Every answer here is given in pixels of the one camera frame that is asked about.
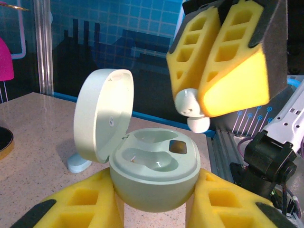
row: blue tiled wall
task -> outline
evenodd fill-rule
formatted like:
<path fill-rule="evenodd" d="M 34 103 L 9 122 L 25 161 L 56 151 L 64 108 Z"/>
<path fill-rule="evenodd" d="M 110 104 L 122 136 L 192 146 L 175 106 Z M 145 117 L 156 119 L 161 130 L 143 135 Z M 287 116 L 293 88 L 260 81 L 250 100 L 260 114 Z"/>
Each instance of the blue tiled wall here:
<path fill-rule="evenodd" d="M 5 0 L 5 2 L 11 5 L 17 5 L 17 0 Z M 21 5 L 30 10 L 30 12 L 22 12 L 25 40 L 28 44 L 27 51 L 35 51 L 35 24 L 32 2 L 23 0 L 21 1 Z M 21 52 L 17 10 L 0 7 L 0 37 L 13 54 Z"/>
<path fill-rule="evenodd" d="M 108 45 L 115 43 L 124 29 L 170 38 L 172 42 L 181 3 L 182 0 L 51 0 L 53 48 L 64 39 L 64 30 L 73 36 L 73 19 L 78 19 L 79 44 L 84 41 L 84 21 L 89 22 L 88 41 L 92 47 L 95 23 L 100 24 L 99 42 Z"/>

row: earbud tip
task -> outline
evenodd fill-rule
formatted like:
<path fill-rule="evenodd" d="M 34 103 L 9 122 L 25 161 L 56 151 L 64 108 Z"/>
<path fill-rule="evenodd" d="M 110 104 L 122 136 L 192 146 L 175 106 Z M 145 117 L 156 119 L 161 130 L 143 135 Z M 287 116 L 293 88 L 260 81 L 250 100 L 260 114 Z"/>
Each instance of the earbud tip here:
<path fill-rule="evenodd" d="M 187 119 L 188 127 L 194 133 L 206 132 L 210 127 L 209 117 L 189 117 Z"/>

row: yellow foam pad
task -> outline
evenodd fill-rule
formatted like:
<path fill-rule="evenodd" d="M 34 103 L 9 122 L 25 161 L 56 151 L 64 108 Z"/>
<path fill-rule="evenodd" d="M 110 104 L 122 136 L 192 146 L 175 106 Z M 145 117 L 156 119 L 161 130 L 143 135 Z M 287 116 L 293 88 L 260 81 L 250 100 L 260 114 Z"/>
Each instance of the yellow foam pad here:
<path fill-rule="evenodd" d="M 204 41 L 200 39 L 192 45 L 194 50 L 187 52 L 181 64 L 178 57 L 184 50 L 190 50 L 185 45 L 189 28 L 202 15 L 213 12 L 212 16 L 218 18 L 217 9 L 209 8 L 193 18 L 174 52 L 167 55 L 173 97 L 182 89 L 198 88 L 197 99 L 208 117 L 267 104 L 270 96 L 265 55 L 261 45 L 248 47 L 263 9 L 252 0 L 232 5 L 221 27 L 217 24 L 208 30 L 204 24 L 200 34 Z M 208 47 L 201 48 L 206 42 Z"/>
<path fill-rule="evenodd" d="M 43 201 L 48 199 L 57 202 L 35 228 L 124 227 L 124 202 L 115 196 L 109 168 Z"/>
<path fill-rule="evenodd" d="M 276 228 L 256 206 L 267 199 L 200 170 L 194 196 L 187 202 L 187 228 Z"/>

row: glass panel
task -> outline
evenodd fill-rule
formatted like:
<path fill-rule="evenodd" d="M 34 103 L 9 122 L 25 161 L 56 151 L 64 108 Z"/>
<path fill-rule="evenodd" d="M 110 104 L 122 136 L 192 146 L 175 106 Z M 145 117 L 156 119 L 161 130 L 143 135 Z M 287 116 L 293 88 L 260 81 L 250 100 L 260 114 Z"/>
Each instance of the glass panel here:
<path fill-rule="evenodd" d="M 174 107 L 166 54 L 182 0 L 51 0 L 54 91 L 78 96 L 100 68 L 129 69 L 136 112 L 184 122 Z"/>
<path fill-rule="evenodd" d="M 5 0 L 5 3 L 29 11 L 0 6 L 0 38 L 4 41 L 0 44 L 0 102 L 5 102 L 6 97 L 11 100 L 31 92 L 39 93 L 33 2 Z"/>

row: black cable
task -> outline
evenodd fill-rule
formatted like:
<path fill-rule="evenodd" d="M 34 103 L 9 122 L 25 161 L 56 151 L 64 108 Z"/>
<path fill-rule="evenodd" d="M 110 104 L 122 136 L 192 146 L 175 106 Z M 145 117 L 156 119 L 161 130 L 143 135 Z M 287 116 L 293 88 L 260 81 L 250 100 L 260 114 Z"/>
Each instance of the black cable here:
<path fill-rule="evenodd" d="M 286 185 L 286 182 L 283 182 L 282 188 L 283 188 L 282 214 L 286 216 L 286 214 L 287 214 L 287 185 Z"/>

